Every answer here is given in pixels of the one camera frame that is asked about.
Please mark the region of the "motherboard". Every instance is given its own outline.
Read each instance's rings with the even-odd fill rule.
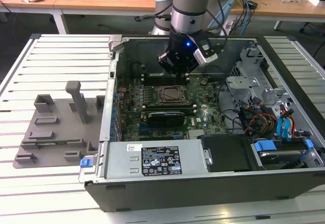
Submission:
[[[196,139],[227,132],[216,103],[216,83],[207,77],[164,86],[122,77],[117,84],[122,141]]]

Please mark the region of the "circuit board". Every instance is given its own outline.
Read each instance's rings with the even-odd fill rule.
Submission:
[[[213,83],[202,85],[202,79],[191,76],[187,85],[172,86],[145,86],[138,79],[118,80],[122,140],[196,139],[199,135],[226,133]],[[168,112],[184,116],[182,125],[174,126],[167,119],[168,127],[151,127],[150,116]]]

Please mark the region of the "blue cable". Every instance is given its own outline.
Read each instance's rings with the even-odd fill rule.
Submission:
[[[246,30],[246,27],[247,27],[247,20],[248,20],[248,13],[249,13],[249,6],[248,6],[248,2],[247,2],[247,0],[245,0],[246,1],[246,7],[247,7],[247,12],[246,12],[246,19],[245,19],[245,23],[244,23],[244,26],[243,26],[243,28],[242,28],[242,31],[240,32],[240,34],[239,34],[239,36],[241,36],[244,32],[245,32],[245,30]]]

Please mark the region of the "white box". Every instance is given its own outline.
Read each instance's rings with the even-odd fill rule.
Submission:
[[[312,3],[316,7],[325,7],[325,1],[309,0],[309,2]]]

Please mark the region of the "warning label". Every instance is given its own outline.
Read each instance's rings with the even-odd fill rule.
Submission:
[[[182,174],[178,146],[142,148],[144,176]]]

